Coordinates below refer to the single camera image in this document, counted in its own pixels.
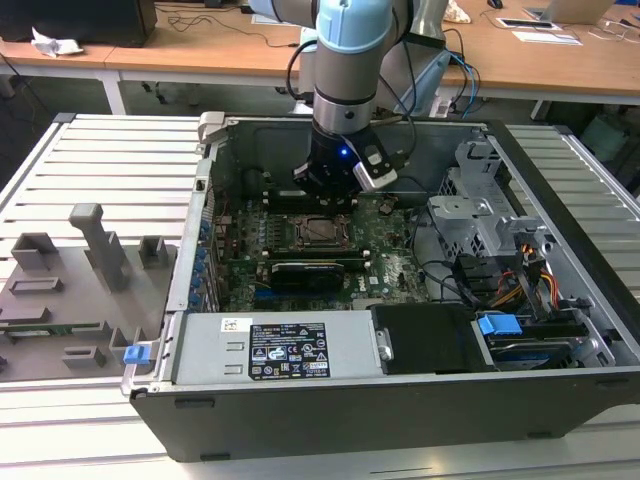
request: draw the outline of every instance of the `blue drive latch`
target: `blue drive latch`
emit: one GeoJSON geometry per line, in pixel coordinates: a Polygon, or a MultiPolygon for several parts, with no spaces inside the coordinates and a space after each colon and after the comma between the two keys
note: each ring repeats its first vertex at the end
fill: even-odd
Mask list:
{"type": "Polygon", "coordinates": [[[124,351],[125,365],[149,365],[151,363],[151,346],[130,345],[124,351]]]}
{"type": "Polygon", "coordinates": [[[483,335],[522,335],[522,327],[510,313],[487,313],[478,319],[483,335]]]}

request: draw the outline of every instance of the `warning label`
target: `warning label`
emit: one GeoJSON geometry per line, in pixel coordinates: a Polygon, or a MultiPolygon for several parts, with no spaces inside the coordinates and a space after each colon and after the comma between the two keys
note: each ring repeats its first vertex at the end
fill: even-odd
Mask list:
{"type": "Polygon", "coordinates": [[[324,323],[252,325],[249,354],[253,380],[331,376],[324,323]]]}

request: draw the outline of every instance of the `circuit board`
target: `circuit board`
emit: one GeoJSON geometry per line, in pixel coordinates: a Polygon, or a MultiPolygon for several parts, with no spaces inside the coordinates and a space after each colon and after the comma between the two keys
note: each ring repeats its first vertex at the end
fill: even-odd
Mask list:
{"type": "Polygon", "coordinates": [[[393,209],[392,203],[382,195],[361,195],[353,213],[329,219],[272,214],[247,202],[244,210],[223,219],[224,228],[217,228],[219,263],[226,278],[223,310],[363,310],[375,303],[428,301],[424,277],[408,247],[410,210],[393,209]],[[328,233],[336,231],[339,235],[328,233]],[[331,294],[271,291],[265,250],[289,254],[290,261],[296,261],[296,252],[324,258],[331,247],[347,252],[367,249],[366,268],[347,269],[343,288],[331,294]]]}

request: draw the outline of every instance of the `computer case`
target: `computer case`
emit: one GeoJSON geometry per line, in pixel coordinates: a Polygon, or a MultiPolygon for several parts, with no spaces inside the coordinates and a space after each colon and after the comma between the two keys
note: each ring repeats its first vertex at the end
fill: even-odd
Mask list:
{"type": "Polygon", "coordinates": [[[142,47],[157,21],[153,0],[2,0],[0,36],[28,41],[31,28],[52,38],[72,38],[81,45],[106,43],[142,47]]]}

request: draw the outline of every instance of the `motherboard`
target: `motherboard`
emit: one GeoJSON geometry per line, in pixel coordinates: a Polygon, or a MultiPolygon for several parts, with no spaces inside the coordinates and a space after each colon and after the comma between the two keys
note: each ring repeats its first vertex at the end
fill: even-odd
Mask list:
{"type": "Polygon", "coordinates": [[[222,309],[364,310],[428,301],[411,250],[413,208],[361,195],[350,213],[274,213],[258,202],[218,217],[222,309]]]}

